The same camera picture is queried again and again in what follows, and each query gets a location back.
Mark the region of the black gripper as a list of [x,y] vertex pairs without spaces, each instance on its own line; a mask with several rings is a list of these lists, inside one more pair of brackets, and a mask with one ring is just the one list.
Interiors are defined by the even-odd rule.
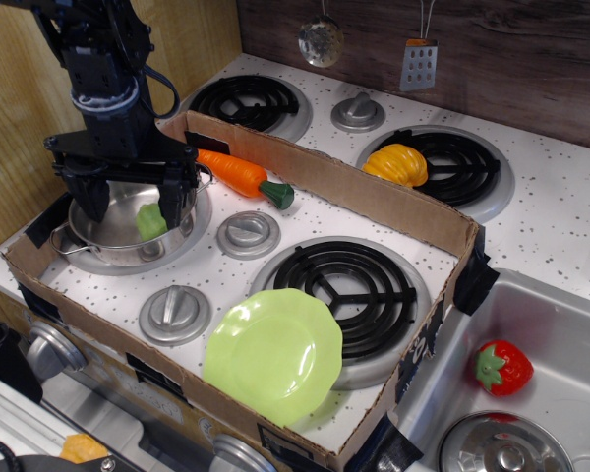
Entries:
[[84,130],[50,136],[44,146],[54,157],[54,172],[85,215],[103,220],[110,202],[108,181],[145,183],[158,185],[167,229],[178,227],[198,188],[197,152],[163,134],[139,103],[84,120]]

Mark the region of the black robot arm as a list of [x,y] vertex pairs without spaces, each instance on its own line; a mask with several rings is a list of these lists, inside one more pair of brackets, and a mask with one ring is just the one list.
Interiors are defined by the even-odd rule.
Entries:
[[55,174],[94,221],[103,220],[113,182],[153,185],[169,229],[180,226],[197,191],[198,152],[157,127],[148,80],[172,83],[148,64],[151,29],[128,1],[11,1],[30,12],[67,70],[70,97],[85,127],[45,138]]

